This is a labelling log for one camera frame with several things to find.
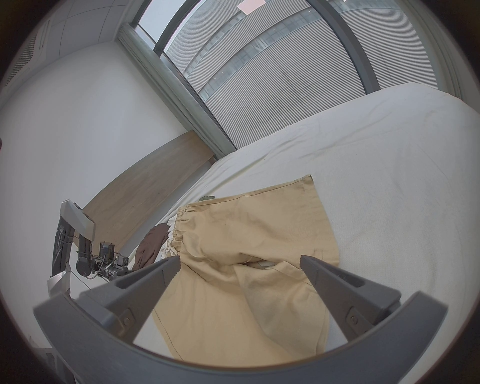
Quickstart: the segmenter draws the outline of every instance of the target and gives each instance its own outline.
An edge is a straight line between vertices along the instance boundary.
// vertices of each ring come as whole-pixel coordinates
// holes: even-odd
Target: white bed sheet
[[[448,304],[437,336],[403,383],[440,357],[480,291],[480,115],[409,83],[320,112],[217,161],[172,207],[311,174],[340,250],[340,267]],[[139,346],[170,356],[149,342]],[[345,343],[331,319],[327,348]]]

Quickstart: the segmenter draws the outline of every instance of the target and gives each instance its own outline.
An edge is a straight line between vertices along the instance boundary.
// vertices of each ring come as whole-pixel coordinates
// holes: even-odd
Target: bed
[[[448,304],[419,379],[467,319],[480,291],[480,115],[409,83],[317,113],[220,159],[160,221],[202,196],[224,197],[311,174],[340,267]],[[346,343],[331,318],[327,350]],[[152,319],[135,344],[170,355]]]

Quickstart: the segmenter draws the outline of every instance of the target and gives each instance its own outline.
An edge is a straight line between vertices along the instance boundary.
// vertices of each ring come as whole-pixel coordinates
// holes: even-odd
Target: air vent
[[[13,77],[22,69],[25,65],[27,65],[33,57],[33,53],[35,50],[35,40],[36,34],[33,38],[28,42],[27,46],[23,50],[22,54],[18,58],[17,62],[15,63],[12,71],[9,73],[7,77],[7,81],[5,82],[4,86],[7,86],[8,83],[13,79]]]

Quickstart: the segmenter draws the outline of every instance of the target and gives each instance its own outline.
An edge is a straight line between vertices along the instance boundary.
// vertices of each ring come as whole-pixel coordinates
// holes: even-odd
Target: wall
[[[114,42],[54,62],[0,110],[0,290],[39,347],[48,343],[32,307],[48,298],[60,203],[86,205],[184,132]]]

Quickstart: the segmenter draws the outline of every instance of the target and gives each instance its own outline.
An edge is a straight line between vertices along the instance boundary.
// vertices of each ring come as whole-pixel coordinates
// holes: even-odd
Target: curtain
[[[117,39],[144,70],[162,100],[185,129],[194,130],[217,159],[236,150],[221,127],[130,25],[123,24],[120,27]]]

